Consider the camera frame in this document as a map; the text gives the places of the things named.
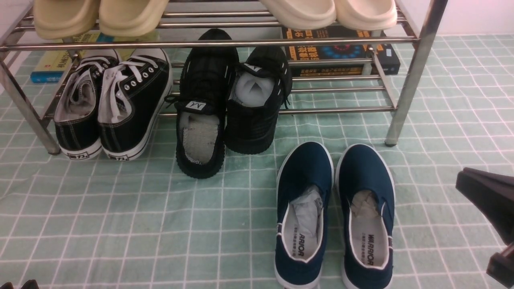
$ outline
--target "white slipper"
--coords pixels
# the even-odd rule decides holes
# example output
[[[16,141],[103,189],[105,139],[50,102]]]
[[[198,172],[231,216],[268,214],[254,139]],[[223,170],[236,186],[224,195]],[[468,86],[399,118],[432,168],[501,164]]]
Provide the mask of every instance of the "white slipper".
[[[385,30],[396,25],[394,0],[334,0],[337,20],[354,30]]]
[[[34,0],[34,25],[43,39],[88,32],[96,23],[100,0]]]
[[[111,36],[138,37],[154,30],[169,0],[102,0],[100,31]]]
[[[280,24],[293,30],[327,27],[336,20],[334,0],[260,0]]]

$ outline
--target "navy blue slip-on shoe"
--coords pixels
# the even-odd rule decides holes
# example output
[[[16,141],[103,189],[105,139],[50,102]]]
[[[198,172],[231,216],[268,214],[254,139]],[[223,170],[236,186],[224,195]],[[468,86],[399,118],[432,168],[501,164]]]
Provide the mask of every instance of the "navy blue slip-on shoe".
[[[344,214],[344,285],[388,288],[393,276],[395,191],[386,162],[365,144],[348,147],[337,164],[336,190]]]
[[[297,146],[279,170],[274,266],[278,282],[288,289],[311,289],[319,283],[333,180],[332,159],[318,142]]]

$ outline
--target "shoe tongue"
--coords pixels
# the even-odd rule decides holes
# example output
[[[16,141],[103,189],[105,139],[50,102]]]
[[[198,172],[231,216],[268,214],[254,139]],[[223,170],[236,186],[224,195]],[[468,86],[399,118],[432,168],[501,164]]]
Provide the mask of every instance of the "shoe tongue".
[[[188,112],[193,114],[213,115],[216,114],[216,108],[207,103],[205,99],[191,99],[187,101],[179,101],[175,103],[177,111]]]
[[[292,200],[290,204],[295,210],[299,233],[314,238],[318,232],[318,218],[323,209],[318,186],[309,186],[301,196]]]
[[[251,65],[248,63],[242,63],[239,65],[239,67],[243,71],[246,71],[256,77],[260,77],[260,78],[273,77],[273,73],[271,73],[269,70],[259,67],[259,66]]]

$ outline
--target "book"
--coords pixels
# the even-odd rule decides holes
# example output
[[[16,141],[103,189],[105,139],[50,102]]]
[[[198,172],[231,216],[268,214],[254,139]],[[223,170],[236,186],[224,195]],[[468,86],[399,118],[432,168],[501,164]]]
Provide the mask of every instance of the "book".
[[[355,38],[370,37],[368,31],[355,31],[342,26],[328,26],[316,30],[291,30],[282,27],[284,39],[325,39],[325,38]],[[367,45],[327,45],[327,46],[289,46],[285,52],[290,61],[315,61],[315,60],[339,60],[364,58]],[[376,47],[376,53],[380,65],[386,75],[396,75],[400,68],[400,60],[391,44],[380,44]],[[343,76],[362,74],[363,64],[317,64],[292,66],[294,77],[313,76]],[[372,74],[377,74],[373,64]]]
[[[157,30],[154,30],[141,37],[112,37],[101,32],[88,32],[73,37],[73,39],[75,42],[81,43],[120,41],[149,42],[158,41],[159,34]],[[83,57],[86,52],[87,50],[82,50],[79,54]],[[134,52],[134,49],[118,49],[118,53],[120,53],[121,59],[124,61],[130,57],[132,52]],[[47,51],[43,54],[38,64],[35,66],[34,71],[30,74],[30,80],[33,83],[59,82],[70,63],[71,58],[67,51]]]

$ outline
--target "shoe rack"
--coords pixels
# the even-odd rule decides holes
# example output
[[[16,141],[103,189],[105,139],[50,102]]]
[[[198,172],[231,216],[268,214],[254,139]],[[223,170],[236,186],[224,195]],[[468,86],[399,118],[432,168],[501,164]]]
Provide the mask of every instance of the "shoe rack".
[[[289,109],[281,110],[281,114],[339,114],[339,113],[372,113],[372,112],[391,112],[393,117],[389,131],[385,138],[385,144],[389,147],[398,143],[403,124],[409,112],[414,94],[419,84],[421,74],[425,68],[427,58],[429,56],[432,44],[434,42],[437,29],[444,14],[444,10],[448,0],[431,0],[425,22],[419,34],[412,29],[408,13],[403,9],[403,5],[396,0],[398,8],[398,25],[404,29],[407,36],[405,37],[381,37],[380,31],[372,33],[368,38],[328,38],[315,40],[254,40],[254,41],[192,41],[192,42],[148,42],[148,43],[73,43],[73,39],[64,39],[64,43],[30,43],[19,44],[20,38],[27,31],[35,31],[33,24],[33,15],[31,7],[28,7],[11,25],[7,32],[0,38],[0,83],[11,97],[14,104],[20,110],[24,118],[27,120],[31,128],[34,130],[38,139],[43,143],[48,153],[57,155],[60,153],[59,146],[53,136],[48,132],[48,125],[53,119],[54,110],[61,96],[62,90],[68,80],[70,71],[73,71],[80,61],[77,50],[82,49],[120,49],[120,48],[192,48],[203,46],[237,46],[237,47],[256,47],[261,45],[356,45],[368,44],[368,52],[365,58],[361,59],[345,59],[330,61],[293,61],[293,65],[308,65],[319,63],[331,64],[363,64],[364,70],[362,75],[357,76],[334,76],[334,77],[301,77],[294,78],[294,82],[302,81],[360,81],[373,80],[377,85],[373,86],[352,86],[352,87],[327,87],[327,88],[309,88],[309,89],[293,89],[292,94],[313,94],[313,93],[355,93],[355,92],[383,92],[387,105],[383,106],[359,106],[359,107],[332,107],[327,109]],[[280,23],[276,20],[255,20],[261,17],[271,17],[272,15],[266,10],[253,11],[223,11],[223,12],[166,12],[162,16],[162,21],[158,25],[158,29],[173,28],[255,28],[255,27],[280,27]],[[173,22],[177,19],[190,18],[192,21],[188,23]],[[234,17],[236,19],[249,20],[223,20]],[[393,96],[391,85],[385,77],[383,69],[375,57],[373,47],[378,44],[385,43],[411,43],[415,49],[412,62],[405,79],[405,83],[398,97]],[[15,57],[20,51],[36,51],[36,50],[68,50],[70,55],[74,56],[70,68],[65,72],[61,81],[57,86],[55,97],[48,103],[42,114],[38,114],[33,108],[30,100],[26,97],[19,83],[15,80],[9,71],[12,61],[7,64],[5,59],[9,53],[15,53]],[[377,75],[371,75],[372,64],[375,64],[378,70]],[[172,63],[173,67],[182,67],[180,63]],[[175,117],[175,113],[161,113],[161,117]]]

